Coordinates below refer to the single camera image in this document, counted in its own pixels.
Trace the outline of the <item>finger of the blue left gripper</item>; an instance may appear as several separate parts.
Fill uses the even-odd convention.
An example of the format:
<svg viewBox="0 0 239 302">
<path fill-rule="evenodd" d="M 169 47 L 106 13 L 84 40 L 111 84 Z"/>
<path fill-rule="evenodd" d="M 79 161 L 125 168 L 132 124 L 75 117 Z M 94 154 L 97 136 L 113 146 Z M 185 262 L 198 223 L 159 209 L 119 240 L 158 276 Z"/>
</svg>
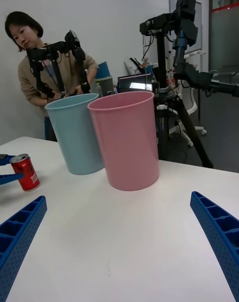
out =
<svg viewBox="0 0 239 302">
<path fill-rule="evenodd" d="M 19 179 L 22 179 L 24 177 L 23 174 L 6 174 L 6 175 L 0 175 L 0 185 L 4 185 Z"/>
<path fill-rule="evenodd" d="M 10 164 L 12 158 L 14 158 L 14 155 L 0 154 L 0 166 Z"/>
</svg>

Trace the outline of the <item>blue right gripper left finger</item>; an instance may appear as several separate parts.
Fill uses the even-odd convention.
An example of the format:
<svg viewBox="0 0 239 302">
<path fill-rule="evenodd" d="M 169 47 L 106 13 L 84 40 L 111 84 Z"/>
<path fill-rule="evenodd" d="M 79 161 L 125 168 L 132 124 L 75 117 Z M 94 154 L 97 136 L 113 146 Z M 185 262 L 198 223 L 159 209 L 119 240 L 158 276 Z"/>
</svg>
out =
<svg viewBox="0 0 239 302">
<path fill-rule="evenodd" d="M 6 301 L 17 273 L 47 211 L 40 196 L 0 225 L 0 301 Z"/>
</svg>

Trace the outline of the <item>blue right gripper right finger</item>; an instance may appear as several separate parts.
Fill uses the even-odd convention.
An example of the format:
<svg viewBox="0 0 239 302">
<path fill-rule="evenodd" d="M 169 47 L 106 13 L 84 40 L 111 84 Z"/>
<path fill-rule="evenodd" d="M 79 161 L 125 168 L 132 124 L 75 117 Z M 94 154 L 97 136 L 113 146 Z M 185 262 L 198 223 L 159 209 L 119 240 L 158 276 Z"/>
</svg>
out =
<svg viewBox="0 0 239 302">
<path fill-rule="evenodd" d="M 190 207 L 198 219 L 235 298 L 239 301 L 239 220 L 194 191 Z"/>
</svg>

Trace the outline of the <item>person's left hand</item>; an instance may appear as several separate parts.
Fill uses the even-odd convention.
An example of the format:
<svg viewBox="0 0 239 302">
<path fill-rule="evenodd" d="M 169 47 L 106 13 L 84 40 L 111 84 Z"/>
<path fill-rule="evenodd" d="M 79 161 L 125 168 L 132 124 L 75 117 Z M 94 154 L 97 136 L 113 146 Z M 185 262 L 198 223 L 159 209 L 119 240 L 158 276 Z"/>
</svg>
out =
<svg viewBox="0 0 239 302">
<path fill-rule="evenodd" d="M 81 94 L 83 94 L 83 90 L 82 90 L 80 85 L 73 88 L 73 89 L 71 89 L 71 90 L 69 90 L 69 92 L 68 92 L 69 96 L 81 95 Z"/>
</svg>

